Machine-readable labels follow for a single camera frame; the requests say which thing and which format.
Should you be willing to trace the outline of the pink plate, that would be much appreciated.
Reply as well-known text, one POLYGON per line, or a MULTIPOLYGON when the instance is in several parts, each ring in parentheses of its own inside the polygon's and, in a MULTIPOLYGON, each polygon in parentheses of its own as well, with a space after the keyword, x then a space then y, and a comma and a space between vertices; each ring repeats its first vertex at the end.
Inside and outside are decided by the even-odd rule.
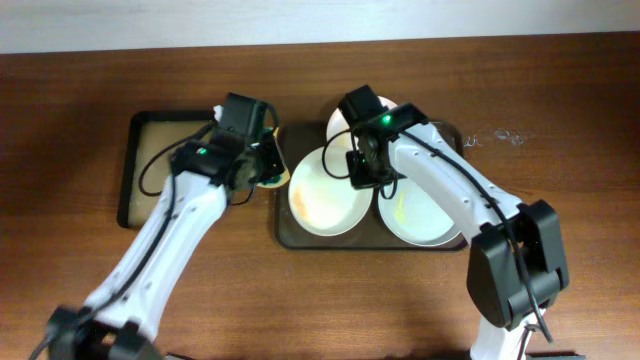
MULTIPOLYGON (((341 111, 336 108, 331 114, 327 128, 326 128, 326 140, 329 141, 333 136, 340 132, 344 132, 349 128, 349 125, 342 115, 341 111)), ((347 148, 349 150, 353 149, 350 135, 348 133, 343 133, 340 136, 336 137, 332 142, 331 146, 340 146, 343 148, 347 148)))

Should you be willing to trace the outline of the white plate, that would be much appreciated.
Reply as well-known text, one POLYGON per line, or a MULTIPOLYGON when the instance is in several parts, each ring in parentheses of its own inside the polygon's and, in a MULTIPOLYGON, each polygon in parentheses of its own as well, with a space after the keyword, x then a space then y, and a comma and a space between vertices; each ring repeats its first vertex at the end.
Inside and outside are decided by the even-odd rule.
POLYGON ((366 215, 373 199, 373 190, 355 190, 346 175, 347 148, 323 147, 307 154, 295 167, 288 189, 288 203, 296 222, 307 232, 322 236, 337 236, 354 228, 366 215))

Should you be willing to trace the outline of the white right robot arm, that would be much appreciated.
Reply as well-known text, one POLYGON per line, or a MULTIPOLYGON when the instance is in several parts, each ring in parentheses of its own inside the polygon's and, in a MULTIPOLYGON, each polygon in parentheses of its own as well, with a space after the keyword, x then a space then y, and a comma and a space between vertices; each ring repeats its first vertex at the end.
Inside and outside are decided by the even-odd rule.
POLYGON ((466 286, 481 314, 471 359, 524 359, 534 333, 552 338, 543 314, 569 285, 558 214, 530 205, 486 179, 411 103, 343 99, 338 109, 354 148, 346 155, 354 188, 413 181, 471 245, 466 286))

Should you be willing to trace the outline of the green yellow sponge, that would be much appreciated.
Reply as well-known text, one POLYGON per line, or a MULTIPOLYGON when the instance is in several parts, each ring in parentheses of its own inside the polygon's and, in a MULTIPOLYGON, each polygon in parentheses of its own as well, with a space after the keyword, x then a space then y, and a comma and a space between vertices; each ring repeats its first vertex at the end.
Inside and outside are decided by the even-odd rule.
POLYGON ((262 164, 257 185, 262 188, 275 189, 285 185, 290 179, 290 172, 279 146, 278 132, 278 128, 266 129, 262 140, 255 146, 262 164))

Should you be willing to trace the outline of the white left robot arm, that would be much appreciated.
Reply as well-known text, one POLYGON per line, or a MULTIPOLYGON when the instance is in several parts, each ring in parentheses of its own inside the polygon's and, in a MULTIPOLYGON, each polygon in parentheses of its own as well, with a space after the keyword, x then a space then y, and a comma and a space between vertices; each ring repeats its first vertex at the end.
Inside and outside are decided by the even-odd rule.
POLYGON ((161 318, 186 264, 234 193, 284 173, 274 133, 183 140, 150 217, 111 274, 73 310, 58 307, 36 359, 160 359, 161 318))

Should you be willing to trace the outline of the light grey plate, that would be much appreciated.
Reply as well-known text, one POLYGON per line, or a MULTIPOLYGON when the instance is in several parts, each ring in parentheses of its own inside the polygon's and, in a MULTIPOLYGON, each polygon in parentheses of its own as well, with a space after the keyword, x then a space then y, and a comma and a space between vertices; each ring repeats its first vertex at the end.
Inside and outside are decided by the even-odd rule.
POLYGON ((461 234, 445 211, 410 179, 398 181, 391 199, 379 194, 377 203, 385 226, 409 244, 437 247, 461 234))

